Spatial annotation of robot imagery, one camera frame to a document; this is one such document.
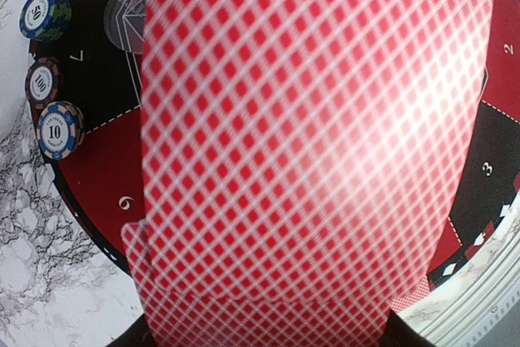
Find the single blue green chip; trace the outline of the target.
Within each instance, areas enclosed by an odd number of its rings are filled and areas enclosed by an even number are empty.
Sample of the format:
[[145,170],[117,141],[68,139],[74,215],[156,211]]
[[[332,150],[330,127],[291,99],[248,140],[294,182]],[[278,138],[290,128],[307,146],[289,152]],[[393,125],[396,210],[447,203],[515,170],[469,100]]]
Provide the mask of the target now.
[[69,0],[27,0],[19,16],[19,30],[30,40],[58,40],[72,20]]

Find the aluminium front rail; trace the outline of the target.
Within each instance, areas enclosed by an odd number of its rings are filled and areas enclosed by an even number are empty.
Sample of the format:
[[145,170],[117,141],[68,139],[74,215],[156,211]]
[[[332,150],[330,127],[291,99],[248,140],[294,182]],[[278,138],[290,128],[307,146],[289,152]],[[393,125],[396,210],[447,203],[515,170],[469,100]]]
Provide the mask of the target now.
[[519,303],[519,198],[497,231],[447,282],[399,316],[436,346],[474,346]]

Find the dealt red card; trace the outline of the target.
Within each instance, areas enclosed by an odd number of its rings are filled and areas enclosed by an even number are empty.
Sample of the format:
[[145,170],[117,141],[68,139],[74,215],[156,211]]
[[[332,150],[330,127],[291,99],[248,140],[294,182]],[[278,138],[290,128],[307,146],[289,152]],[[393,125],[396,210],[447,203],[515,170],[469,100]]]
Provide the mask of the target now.
[[470,143],[492,0],[148,0],[161,346],[376,346]]
[[400,313],[408,307],[412,306],[414,303],[427,297],[430,294],[430,292],[431,287],[428,278],[425,275],[420,280],[417,288],[410,295],[393,300],[390,304],[390,307],[394,312]]

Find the red playing card deck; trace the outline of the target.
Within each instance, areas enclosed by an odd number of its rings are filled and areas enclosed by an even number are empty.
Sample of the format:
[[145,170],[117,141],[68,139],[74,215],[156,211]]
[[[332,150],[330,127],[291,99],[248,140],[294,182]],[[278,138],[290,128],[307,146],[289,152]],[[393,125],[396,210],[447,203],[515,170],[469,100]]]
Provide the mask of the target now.
[[145,315],[150,316],[151,301],[154,298],[154,282],[150,266],[147,224],[144,219],[126,223],[121,231],[123,247],[131,277]]

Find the blue green chip stack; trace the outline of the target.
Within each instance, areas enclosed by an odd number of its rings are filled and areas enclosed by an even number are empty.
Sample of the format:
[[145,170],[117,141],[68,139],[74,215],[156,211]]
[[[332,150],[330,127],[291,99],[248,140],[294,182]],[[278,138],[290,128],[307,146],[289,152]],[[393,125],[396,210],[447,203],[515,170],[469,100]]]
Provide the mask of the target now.
[[41,110],[55,101],[63,81],[64,74],[57,59],[39,58],[29,67],[25,78],[25,94],[30,106]]

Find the round red black poker mat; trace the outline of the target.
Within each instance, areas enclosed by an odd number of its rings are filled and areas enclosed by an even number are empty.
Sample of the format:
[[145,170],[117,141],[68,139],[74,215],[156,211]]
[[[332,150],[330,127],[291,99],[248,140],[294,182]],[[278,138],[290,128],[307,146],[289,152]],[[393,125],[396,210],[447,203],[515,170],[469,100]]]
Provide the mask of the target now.
[[[54,57],[64,74],[55,101],[68,101],[83,113],[86,135],[63,160],[44,155],[54,182],[80,226],[122,270],[130,272],[122,227],[145,219],[141,139],[142,63],[114,46],[103,20],[109,0],[69,0],[72,18],[66,32],[50,43],[31,40],[35,61]],[[146,3],[145,26],[148,15]],[[425,275],[459,269],[492,232],[489,219],[518,189],[517,147],[501,134],[485,135],[483,114],[494,104],[519,112],[514,89],[518,75],[519,0],[492,0],[492,13],[478,105],[457,191]]]

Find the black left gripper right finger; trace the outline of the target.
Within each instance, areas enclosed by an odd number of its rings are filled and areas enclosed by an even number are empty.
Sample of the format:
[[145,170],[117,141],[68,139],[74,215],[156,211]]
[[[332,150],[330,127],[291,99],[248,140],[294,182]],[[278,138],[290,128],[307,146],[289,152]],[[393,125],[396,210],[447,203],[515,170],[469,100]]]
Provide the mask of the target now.
[[435,347],[414,331],[396,312],[391,312],[381,338],[381,347]]

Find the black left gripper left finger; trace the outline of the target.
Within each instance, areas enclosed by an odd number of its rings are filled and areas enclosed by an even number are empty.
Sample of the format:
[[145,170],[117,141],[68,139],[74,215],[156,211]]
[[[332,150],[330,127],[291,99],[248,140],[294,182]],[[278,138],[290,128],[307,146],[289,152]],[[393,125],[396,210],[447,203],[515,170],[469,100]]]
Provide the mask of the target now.
[[122,335],[110,342],[107,347],[156,347],[146,318],[141,315]]

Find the clear round dealer button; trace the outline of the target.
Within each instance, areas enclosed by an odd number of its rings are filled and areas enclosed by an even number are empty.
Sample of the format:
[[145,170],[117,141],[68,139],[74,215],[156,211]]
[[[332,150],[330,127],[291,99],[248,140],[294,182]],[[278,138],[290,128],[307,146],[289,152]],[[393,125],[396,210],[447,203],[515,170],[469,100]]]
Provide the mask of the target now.
[[128,53],[142,54],[147,0],[109,0],[104,30],[109,41]]

